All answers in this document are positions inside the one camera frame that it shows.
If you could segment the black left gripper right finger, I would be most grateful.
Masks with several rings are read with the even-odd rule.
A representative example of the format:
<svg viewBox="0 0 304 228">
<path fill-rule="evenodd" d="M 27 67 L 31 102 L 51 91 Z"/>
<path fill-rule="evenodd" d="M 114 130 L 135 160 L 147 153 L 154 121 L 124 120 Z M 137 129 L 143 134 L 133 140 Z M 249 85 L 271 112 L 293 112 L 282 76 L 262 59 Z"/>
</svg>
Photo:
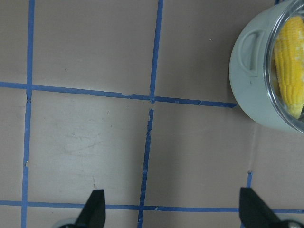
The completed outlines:
<svg viewBox="0 0 304 228">
<path fill-rule="evenodd" d="M 281 222 L 252 188 L 240 188 L 239 218 L 245 228 L 274 228 Z"/>
</svg>

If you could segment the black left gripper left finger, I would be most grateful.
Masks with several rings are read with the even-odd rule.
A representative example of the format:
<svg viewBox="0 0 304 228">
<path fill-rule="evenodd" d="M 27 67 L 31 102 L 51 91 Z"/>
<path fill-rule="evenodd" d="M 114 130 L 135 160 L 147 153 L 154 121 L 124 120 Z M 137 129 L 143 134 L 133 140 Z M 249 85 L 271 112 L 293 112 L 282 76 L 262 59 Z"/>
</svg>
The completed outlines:
<svg viewBox="0 0 304 228">
<path fill-rule="evenodd" d="M 104 190 L 92 191 L 76 222 L 76 228 L 103 228 L 105 225 Z"/>
</svg>

